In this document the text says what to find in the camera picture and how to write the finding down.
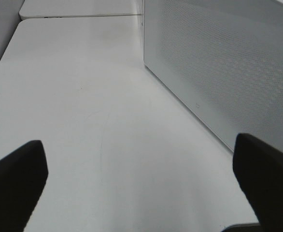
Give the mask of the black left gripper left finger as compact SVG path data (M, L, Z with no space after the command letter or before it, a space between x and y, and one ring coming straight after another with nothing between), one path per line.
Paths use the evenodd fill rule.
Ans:
M0 160L0 232L22 232L48 178L43 144L32 140Z

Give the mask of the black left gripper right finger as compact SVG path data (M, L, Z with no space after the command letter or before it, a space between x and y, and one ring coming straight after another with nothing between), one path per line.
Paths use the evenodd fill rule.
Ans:
M263 231L283 232L283 152L240 133L232 168Z

